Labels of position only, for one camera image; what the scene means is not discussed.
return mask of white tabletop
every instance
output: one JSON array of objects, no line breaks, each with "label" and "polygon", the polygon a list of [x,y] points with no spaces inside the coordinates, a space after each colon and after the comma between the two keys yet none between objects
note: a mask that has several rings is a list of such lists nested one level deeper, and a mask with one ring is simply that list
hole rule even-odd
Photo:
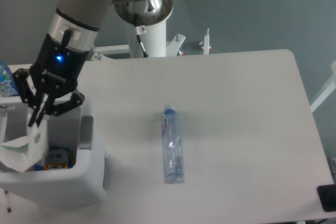
[{"label": "white tabletop", "polygon": [[[8,214],[0,197],[1,223],[232,224],[336,217],[319,202],[317,186],[333,180],[287,50],[86,62],[78,89],[95,104],[95,122],[110,154],[107,199],[55,208],[11,195]],[[164,183],[160,114],[166,104],[180,112],[182,184]]]}]

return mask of white paper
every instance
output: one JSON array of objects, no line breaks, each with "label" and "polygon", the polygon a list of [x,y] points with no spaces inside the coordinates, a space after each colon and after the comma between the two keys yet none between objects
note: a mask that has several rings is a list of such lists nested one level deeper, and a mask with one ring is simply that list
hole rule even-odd
[{"label": "white paper", "polygon": [[48,150],[47,121],[36,124],[28,136],[0,145],[0,161],[9,168],[24,172],[45,157]]}]

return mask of metal bracket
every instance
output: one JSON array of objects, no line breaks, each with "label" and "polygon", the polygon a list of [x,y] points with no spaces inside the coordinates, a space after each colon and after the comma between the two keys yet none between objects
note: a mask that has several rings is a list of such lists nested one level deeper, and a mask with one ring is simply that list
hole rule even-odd
[{"label": "metal bracket", "polygon": [[[177,34],[172,41],[167,41],[166,56],[177,56],[182,54],[180,48],[185,41],[186,37],[182,34]],[[127,54],[130,52],[129,45],[119,45],[119,46],[107,46],[107,47],[95,47],[92,46],[93,56],[91,60],[105,60],[109,59],[105,55],[117,55],[117,54]]]},{"label": "metal bracket", "polygon": [[336,89],[336,61],[331,64],[331,69],[333,75],[310,101],[311,112],[314,112],[321,105],[321,103]]}]

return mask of gray floor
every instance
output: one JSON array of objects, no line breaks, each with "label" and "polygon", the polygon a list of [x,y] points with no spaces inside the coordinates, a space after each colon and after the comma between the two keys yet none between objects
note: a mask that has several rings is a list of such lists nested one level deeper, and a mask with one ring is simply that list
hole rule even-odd
[{"label": "gray floor", "polygon": [[[0,0],[0,60],[34,62],[58,1]],[[206,28],[210,28],[212,53],[291,50],[308,99],[332,74],[336,0],[174,0],[168,39],[181,33],[187,36],[185,53],[201,54],[198,42]],[[111,8],[96,46],[126,43],[123,24]],[[326,155],[336,155],[336,92],[315,111],[314,118]]]}]

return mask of blue water bottle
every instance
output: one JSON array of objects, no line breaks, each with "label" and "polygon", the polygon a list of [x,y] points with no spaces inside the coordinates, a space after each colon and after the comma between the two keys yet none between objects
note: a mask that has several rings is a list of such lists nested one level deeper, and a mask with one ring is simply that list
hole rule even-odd
[{"label": "blue water bottle", "polygon": [[183,157],[180,123],[174,106],[166,105],[161,115],[163,168],[166,183],[182,182]]},{"label": "blue water bottle", "polygon": [[18,97],[19,93],[15,86],[11,70],[0,61],[0,94],[3,97]]}]

